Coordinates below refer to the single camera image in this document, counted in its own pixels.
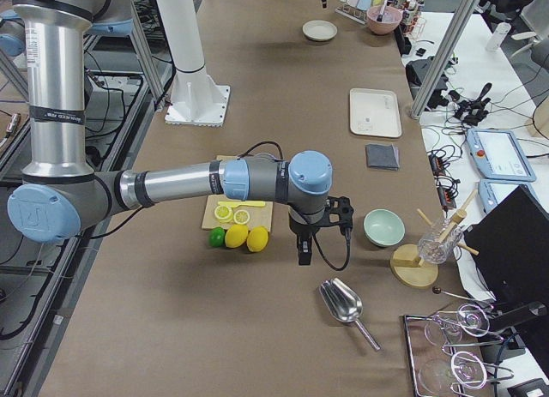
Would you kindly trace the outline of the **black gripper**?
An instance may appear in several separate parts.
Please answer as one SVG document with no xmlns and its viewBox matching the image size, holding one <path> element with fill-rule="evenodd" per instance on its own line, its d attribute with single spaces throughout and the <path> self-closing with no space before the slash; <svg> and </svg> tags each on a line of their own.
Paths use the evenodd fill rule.
<svg viewBox="0 0 549 397">
<path fill-rule="evenodd" d="M 321 228 L 338 226 L 343 236 L 350 236 L 353 229 L 353 207 L 345 196 L 325 196 L 316 199 L 316 206 L 289 205 L 289 226 L 296 235 L 299 266 L 310 266 L 312 236 Z"/>
</svg>

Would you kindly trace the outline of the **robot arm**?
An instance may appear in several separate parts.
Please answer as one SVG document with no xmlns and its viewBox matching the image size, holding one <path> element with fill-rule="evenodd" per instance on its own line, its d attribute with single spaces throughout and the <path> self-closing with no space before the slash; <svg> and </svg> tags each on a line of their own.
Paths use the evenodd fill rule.
<svg viewBox="0 0 549 397">
<path fill-rule="evenodd" d="M 317 151 L 286 161 L 244 153 L 165 171 L 96 171 L 85 153 L 85 33 L 128 35 L 132 0 L 12 0 L 25 25 L 31 162 L 7 201 L 26 238 L 55 244 L 102 220 L 163 201 L 202 195 L 277 202 L 289 207 L 299 263 L 319 247 L 317 232 L 336 226 L 349 237 L 353 209 L 332 197 L 332 165 Z"/>
</svg>

